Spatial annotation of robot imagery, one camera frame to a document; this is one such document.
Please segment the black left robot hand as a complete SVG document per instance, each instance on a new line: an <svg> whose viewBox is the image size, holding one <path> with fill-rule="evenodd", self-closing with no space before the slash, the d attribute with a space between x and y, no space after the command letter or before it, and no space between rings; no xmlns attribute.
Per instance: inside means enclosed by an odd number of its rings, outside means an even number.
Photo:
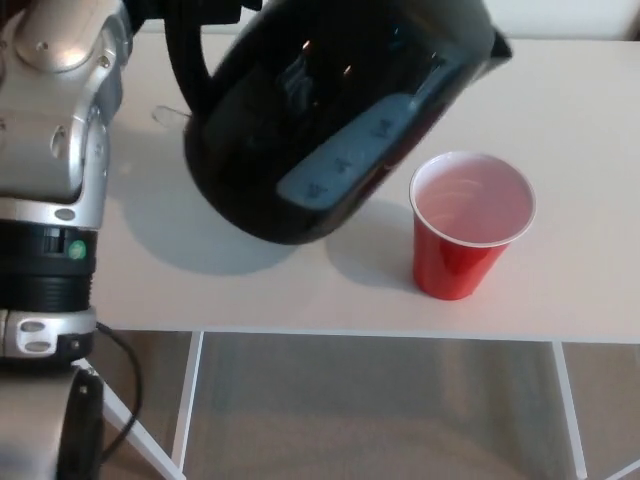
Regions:
<svg viewBox="0 0 640 480"><path fill-rule="evenodd" d="M234 25L240 21L243 8L258 12L261 0L131 0L124 1L134 32L148 20L174 19L181 24L197 26Z"/></svg>

